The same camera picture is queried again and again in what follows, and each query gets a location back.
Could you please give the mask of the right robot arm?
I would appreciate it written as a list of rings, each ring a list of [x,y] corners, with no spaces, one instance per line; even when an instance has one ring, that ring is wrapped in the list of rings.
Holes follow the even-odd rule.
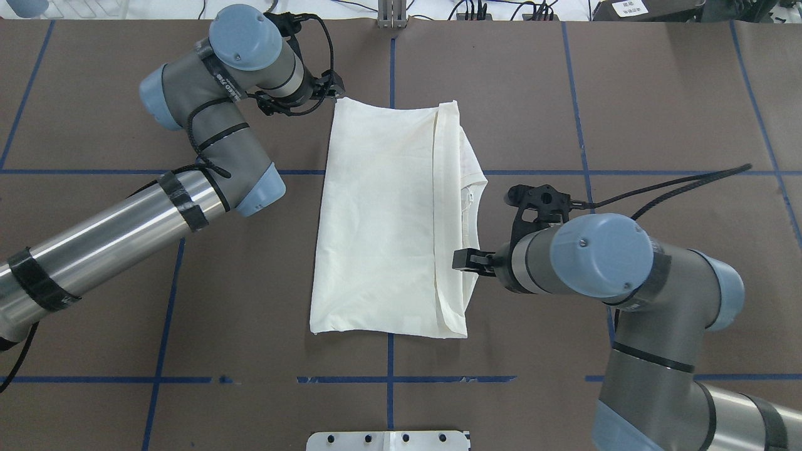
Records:
[[[636,213],[599,213],[550,185],[515,185],[509,242],[498,251],[454,252],[458,271],[495,277],[518,294],[584,295],[618,311],[596,403],[599,450],[799,450],[800,412],[699,382],[704,334],[742,311],[745,288],[730,265],[653,239],[638,218],[659,203],[741,174],[751,165],[704,172],[624,192],[667,188]]]

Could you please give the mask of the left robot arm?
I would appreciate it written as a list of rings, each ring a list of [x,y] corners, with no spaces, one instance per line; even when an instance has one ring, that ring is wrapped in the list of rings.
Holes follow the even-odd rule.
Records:
[[[344,91],[323,18],[246,4],[221,9],[206,38],[138,87],[157,123],[186,132],[193,162],[2,263],[2,350],[23,346],[2,389],[17,375],[46,315],[222,214],[249,217],[284,195],[276,164],[239,102],[252,99],[265,115],[300,117]]]

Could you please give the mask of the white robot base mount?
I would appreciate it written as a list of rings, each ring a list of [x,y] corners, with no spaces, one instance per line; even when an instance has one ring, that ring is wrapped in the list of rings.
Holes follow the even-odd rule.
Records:
[[[320,432],[306,450],[471,450],[470,433],[458,430]]]

